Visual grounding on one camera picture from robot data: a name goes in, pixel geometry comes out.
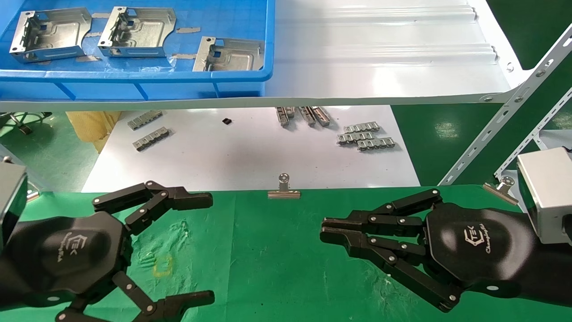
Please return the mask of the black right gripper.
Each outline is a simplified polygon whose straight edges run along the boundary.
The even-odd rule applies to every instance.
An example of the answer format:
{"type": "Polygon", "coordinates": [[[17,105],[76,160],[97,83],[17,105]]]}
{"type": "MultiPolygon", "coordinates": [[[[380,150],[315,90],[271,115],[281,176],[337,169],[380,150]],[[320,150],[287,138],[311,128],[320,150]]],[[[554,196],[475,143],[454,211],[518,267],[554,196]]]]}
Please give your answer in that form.
{"type": "Polygon", "coordinates": [[[494,297],[523,295],[522,274],[537,242],[524,214],[438,203],[441,192],[431,188],[374,210],[352,210],[346,218],[327,217],[320,240],[370,261],[444,313],[459,304],[462,289],[494,297]],[[427,210],[425,220],[415,216],[427,210]],[[425,225],[433,260],[424,246],[365,234],[416,237],[425,225]],[[432,267],[433,261],[441,269],[432,267]],[[454,283],[439,277],[444,271],[454,283]]]}

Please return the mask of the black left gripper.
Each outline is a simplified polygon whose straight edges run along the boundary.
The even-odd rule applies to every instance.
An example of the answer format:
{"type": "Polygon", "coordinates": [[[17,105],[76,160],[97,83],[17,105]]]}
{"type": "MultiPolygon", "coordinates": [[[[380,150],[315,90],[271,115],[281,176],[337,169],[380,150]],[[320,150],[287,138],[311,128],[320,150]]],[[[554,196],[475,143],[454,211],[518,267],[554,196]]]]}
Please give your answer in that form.
{"type": "Polygon", "coordinates": [[[170,210],[213,206],[209,192],[148,181],[93,200],[97,212],[86,217],[23,221],[13,232],[13,306],[47,307],[71,302],[57,322],[104,322],[84,314],[88,304],[119,288],[139,309],[134,322],[180,322],[190,308],[211,305],[213,291],[151,298],[125,273],[137,236],[170,210]],[[125,224],[112,216],[137,207],[125,224]]]}

